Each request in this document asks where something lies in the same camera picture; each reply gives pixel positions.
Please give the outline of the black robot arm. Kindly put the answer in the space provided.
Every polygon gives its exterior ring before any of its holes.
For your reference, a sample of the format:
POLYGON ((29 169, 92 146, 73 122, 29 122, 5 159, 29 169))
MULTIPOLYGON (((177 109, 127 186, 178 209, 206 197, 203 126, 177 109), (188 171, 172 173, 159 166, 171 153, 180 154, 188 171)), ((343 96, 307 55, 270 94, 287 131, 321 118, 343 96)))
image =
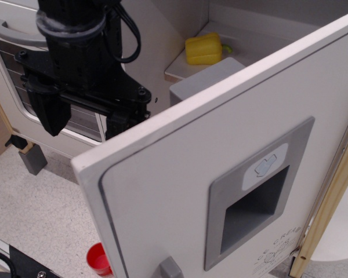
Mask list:
POLYGON ((106 117, 106 138, 149 118, 151 93, 123 65, 121 26, 140 32, 120 1, 40 1, 36 15, 47 51, 22 50, 15 60, 32 109, 43 128, 58 135, 78 106, 106 117))

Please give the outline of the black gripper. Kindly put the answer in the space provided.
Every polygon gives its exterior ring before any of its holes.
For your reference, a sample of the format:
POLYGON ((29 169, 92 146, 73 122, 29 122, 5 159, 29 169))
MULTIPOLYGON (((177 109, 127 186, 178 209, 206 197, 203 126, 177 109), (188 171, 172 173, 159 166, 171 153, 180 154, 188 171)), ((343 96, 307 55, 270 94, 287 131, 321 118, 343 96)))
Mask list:
POLYGON ((14 56, 32 109, 43 128, 58 136, 71 118, 71 105, 106 117, 109 140, 150 117, 151 93, 122 68, 121 45, 21 50, 14 56))

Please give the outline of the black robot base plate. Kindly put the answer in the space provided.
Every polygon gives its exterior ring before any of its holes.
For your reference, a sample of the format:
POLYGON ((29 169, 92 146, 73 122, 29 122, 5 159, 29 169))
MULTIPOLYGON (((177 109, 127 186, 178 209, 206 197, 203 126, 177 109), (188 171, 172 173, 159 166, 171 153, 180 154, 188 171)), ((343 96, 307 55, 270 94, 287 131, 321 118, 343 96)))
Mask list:
POLYGON ((0 272, 0 277, 60 278, 53 270, 45 267, 11 245, 9 245, 8 255, 0 252, 0 261, 9 268, 7 272, 0 272))

